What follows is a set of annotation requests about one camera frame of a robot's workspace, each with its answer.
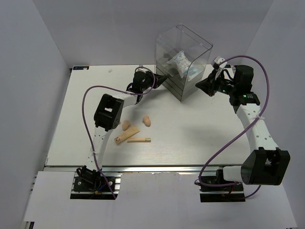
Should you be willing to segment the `clear acrylic organizer box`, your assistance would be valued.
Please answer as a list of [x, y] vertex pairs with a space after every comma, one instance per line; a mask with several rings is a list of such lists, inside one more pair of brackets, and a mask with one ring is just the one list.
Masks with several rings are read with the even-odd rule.
[[167, 79], [163, 86], [180, 102], [197, 91], [213, 44], [179, 24], [161, 33], [155, 41], [155, 70]]

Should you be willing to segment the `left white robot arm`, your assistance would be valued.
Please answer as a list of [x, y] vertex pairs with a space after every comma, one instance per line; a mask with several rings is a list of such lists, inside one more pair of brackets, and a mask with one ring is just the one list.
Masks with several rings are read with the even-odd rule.
[[[81, 104], [81, 114], [91, 149], [83, 168], [93, 172], [101, 172], [102, 158], [107, 142], [112, 131], [119, 125], [123, 108], [138, 104], [144, 95], [148, 94], [152, 89], [157, 89], [166, 79], [167, 76], [165, 75], [154, 74], [145, 67], [137, 67], [132, 82], [128, 84], [124, 91], [102, 85], [91, 86], [85, 91]], [[85, 119], [84, 107], [86, 95], [90, 90], [95, 88], [105, 88], [119, 92], [119, 94], [116, 96], [103, 94], [101, 97], [93, 116], [95, 130], [94, 137], [91, 137]]]

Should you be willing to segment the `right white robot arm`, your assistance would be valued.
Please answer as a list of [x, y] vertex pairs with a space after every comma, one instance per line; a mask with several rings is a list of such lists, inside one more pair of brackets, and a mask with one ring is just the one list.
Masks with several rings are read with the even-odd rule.
[[220, 190], [227, 190], [236, 183], [278, 186], [284, 178], [290, 155], [287, 150], [279, 148], [267, 129], [262, 117], [264, 108], [252, 92], [254, 70], [247, 65], [238, 65], [234, 76], [229, 78], [225, 78], [226, 72], [226, 69], [215, 67], [196, 87], [209, 96], [214, 96], [216, 92], [229, 96], [229, 102], [244, 127], [250, 155], [240, 166], [218, 169], [211, 185]]

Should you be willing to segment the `beige foundation tube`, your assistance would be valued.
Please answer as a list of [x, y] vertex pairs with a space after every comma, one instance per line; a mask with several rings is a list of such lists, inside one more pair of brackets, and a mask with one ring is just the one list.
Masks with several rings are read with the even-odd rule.
[[119, 136], [117, 136], [114, 139], [114, 142], [116, 145], [120, 145], [122, 142], [126, 141], [128, 138], [134, 136], [135, 134], [139, 133], [140, 129], [133, 125], [130, 126], [127, 130], [125, 130], [122, 134], [120, 134]]

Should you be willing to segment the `aluminium table front rail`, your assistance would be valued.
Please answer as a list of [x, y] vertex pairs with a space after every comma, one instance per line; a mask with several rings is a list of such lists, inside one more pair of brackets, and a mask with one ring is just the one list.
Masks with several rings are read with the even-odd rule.
[[[45, 166], [43, 171], [75, 172], [81, 166]], [[102, 172], [200, 172], [203, 165], [163, 165], [163, 166], [103, 166]]]

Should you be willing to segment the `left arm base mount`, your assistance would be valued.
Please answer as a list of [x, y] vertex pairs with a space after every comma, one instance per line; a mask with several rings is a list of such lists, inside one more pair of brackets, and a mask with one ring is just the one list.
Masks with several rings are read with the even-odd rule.
[[76, 169], [70, 199], [115, 200], [118, 196], [117, 177], [106, 176], [86, 166]]

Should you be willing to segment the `cotton pad pack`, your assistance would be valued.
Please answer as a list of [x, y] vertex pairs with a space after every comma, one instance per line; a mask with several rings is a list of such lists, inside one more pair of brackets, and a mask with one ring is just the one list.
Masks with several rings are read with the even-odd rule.
[[197, 75], [199, 75], [202, 72], [202, 68], [192, 68], [188, 73], [187, 73], [187, 81], [190, 82], [193, 80]]
[[184, 78], [184, 76], [187, 75], [188, 69], [191, 65], [191, 62], [185, 56], [184, 51], [178, 52], [167, 63], [176, 66], [176, 69], [181, 78]]

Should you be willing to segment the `gold slim concealer stick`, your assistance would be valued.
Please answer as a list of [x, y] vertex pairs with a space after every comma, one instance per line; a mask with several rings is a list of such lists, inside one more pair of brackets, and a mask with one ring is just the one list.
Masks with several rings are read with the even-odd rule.
[[144, 142], [151, 142], [151, 138], [148, 137], [136, 137], [136, 138], [129, 138], [127, 140], [128, 143], [144, 143]]

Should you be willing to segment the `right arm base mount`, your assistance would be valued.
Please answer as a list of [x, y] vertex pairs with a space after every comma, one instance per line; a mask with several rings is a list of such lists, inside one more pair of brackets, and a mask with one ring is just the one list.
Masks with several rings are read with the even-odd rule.
[[196, 179], [194, 184], [200, 187], [200, 201], [202, 203], [245, 202], [242, 184], [226, 187], [207, 187], [200, 184], [199, 179]]

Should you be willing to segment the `beige makeup sponge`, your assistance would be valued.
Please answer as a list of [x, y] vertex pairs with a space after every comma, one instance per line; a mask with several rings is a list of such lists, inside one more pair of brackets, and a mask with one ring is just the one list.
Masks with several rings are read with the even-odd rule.
[[147, 126], [147, 127], [150, 127], [151, 126], [151, 121], [150, 121], [150, 118], [149, 118], [149, 116], [144, 116], [143, 118], [142, 118], [142, 122], [145, 124], [145, 126]]
[[124, 120], [122, 124], [122, 130], [126, 131], [129, 128], [130, 124], [131, 122], [129, 120]]

